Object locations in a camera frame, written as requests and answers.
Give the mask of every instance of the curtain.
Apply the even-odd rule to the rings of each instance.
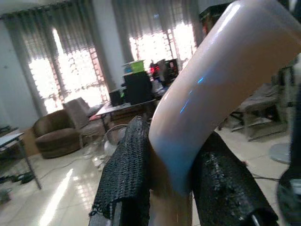
[[[64,1],[3,18],[40,115],[78,97],[89,105],[108,101],[109,75],[90,0]]]
[[[197,0],[113,0],[113,7],[127,62],[148,68],[177,58],[181,70],[201,42]]]

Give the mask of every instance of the desk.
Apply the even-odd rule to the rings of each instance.
[[[123,105],[119,105],[119,106],[115,106],[113,107],[111,105],[110,102],[106,103],[97,113],[96,115],[100,115],[101,119],[102,119],[102,122],[103,122],[103,127],[104,127],[104,130],[105,132],[108,131],[108,128],[107,128],[107,125],[104,123],[104,117],[107,115],[107,114],[110,114],[110,113],[113,113],[113,112],[117,112],[117,111],[120,111],[120,110],[124,110],[124,109],[129,109],[129,108],[132,108],[132,107],[136,107],[136,106],[141,106],[141,105],[147,105],[147,104],[151,104],[153,102],[155,102],[156,99],[153,99],[153,100],[149,100],[149,101],[146,101],[146,102],[142,102],[142,103],[138,103],[138,104],[135,104],[135,105],[131,105],[130,103],[125,103]]]
[[[39,189],[42,189],[42,186],[36,176],[36,174],[34,173],[33,171],[33,168],[32,168],[32,165],[26,155],[26,152],[25,152],[25,149],[24,149],[24,145],[23,145],[23,142],[22,140],[20,139],[20,136],[22,136],[24,133],[16,133],[16,134],[11,134],[11,135],[5,135],[5,136],[2,136],[0,137],[0,148],[5,148],[6,145],[9,145],[10,143],[16,141],[18,143],[18,146],[19,146],[19,150],[21,152],[21,155],[25,158],[25,161],[28,165],[28,168],[29,170],[31,171],[31,173],[33,174],[34,176],[34,179],[37,183],[37,186]]]

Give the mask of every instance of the black mesh fabric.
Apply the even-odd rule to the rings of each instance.
[[[254,212],[277,220],[249,170],[217,133],[193,163],[192,186],[201,226],[242,226]]]
[[[136,116],[127,126],[125,136],[103,169],[90,215],[102,213],[113,218],[122,202],[125,225],[147,226],[149,221],[149,125]]]

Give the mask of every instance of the white pipe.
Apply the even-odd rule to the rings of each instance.
[[[171,193],[190,192],[191,165],[212,131],[300,52],[301,26],[275,0],[228,6],[153,116],[149,139],[162,164],[152,167],[166,171]]]

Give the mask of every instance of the tiled floor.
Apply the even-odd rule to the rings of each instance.
[[[273,144],[289,141],[287,134],[247,142],[239,132],[231,133],[228,129],[222,129],[219,133],[234,154],[247,161],[251,172],[278,178],[287,168],[287,165],[274,162],[268,156],[268,150]],[[91,159],[83,158],[83,151],[50,160],[35,156],[32,161],[43,189],[38,190],[34,181],[13,185],[12,200],[0,205],[0,226],[87,226],[88,213],[101,173],[93,166]],[[44,176],[50,170],[65,166],[73,160],[70,165]],[[276,182],[257,182],[280,216],[275,197]],[[193,225],[199,225],[195,204]]]

